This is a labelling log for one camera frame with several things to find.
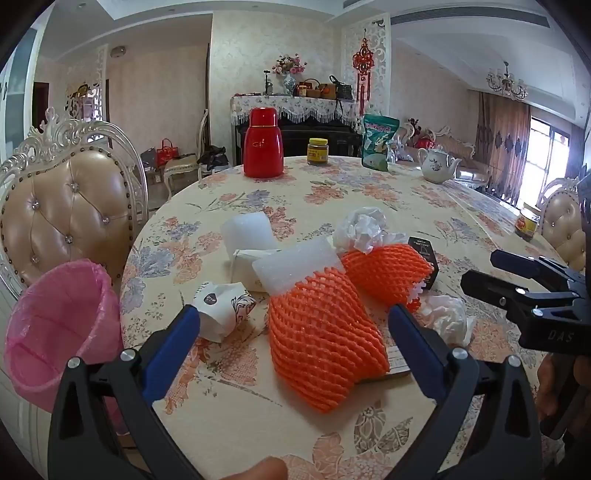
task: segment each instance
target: orange foam mesh sleeve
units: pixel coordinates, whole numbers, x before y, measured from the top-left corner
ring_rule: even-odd
[[[433,266],[407,244],[386,245],[369,254],[353,250],[345,253],[341,262],[357,288],[388,307],[402,303],[411,312],[416,312],[421,302],[416,299],[407,304],[410,291],[433,272]]]
[[[337,268],[271,297],[268,324],[275,371],[321,412],[335,408],[360,380],[390,370],[379,330]]]

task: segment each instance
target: human hand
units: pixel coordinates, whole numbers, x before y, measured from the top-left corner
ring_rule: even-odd
[[[246,472],[236,473],[222,480],[287,480],[287,465],[281,459],[267,457]]]
[[[579,356],[574,362],[573,373],[575,380],[591,390],[591,358]],[[552,362],[552,356],[546,355],[538,369],[538,380],[540,387],[535,399],[535,406],[538,411],[538,418],[543,420],[550,417],[558,410],[558,400],[554,391],[556,381],[556,369]],[[583,411],[573,420],[569,426],[569,432],[577,436],[585,427],[591,417],[591,394],[587,396]]]

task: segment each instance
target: ceiling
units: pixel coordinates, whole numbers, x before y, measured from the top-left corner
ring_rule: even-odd
[[[335,27],[386,12],[395,19],[393,40],[431,57],[471,89],[489,92],[485,80],[489,69],[502,68],[506,60],[509,71],[530,86],[528,103],[581,127],[589,108],[589,73],[562,30],[535,0],[86,0],[80,8],[81,2],[56,2],[41,55],[66,61],[105,41],[126,45],[128,51],[205,41],[211,14],[221,9],[279,12]],[[545,25],[540,25],[494,18],[496,14],[396,20],[400,15],[458,6],[510,9],[547,21],[542,18]]]

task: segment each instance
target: red hanging ornament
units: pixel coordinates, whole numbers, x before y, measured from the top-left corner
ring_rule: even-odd
[[[367,30],[363,31],[361,48],[353,55],[353,68],[357,70],[357,101],[359,102],[359,114],[363,115],[365,101],[369,102],[369,88],[371,86],[371,69],[375,65],[374,52],[369,49],[368,39],[365,38]]]

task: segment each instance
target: blue gripper pad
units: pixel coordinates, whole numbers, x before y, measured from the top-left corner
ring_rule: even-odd
[[[149,405],[166,396],[199,335],[200,325],[197,309],[186,305],[166,330],[166,338],[144,369],[142,396]]]
[[[419,327],[412,314],[401,304],[390,309],[388,329],[423,395],[441,403],[447,397],[441,344],[449,350],[441,337],[434,330]],[[437,345],[439,354],[432,348],[430,341],[441,342]]]
[[[495,250],[491,253],[491,264],[493,267],[524,278],[534,278],[540,275],[538,264],[531,258],[522,257],[503,250]]]

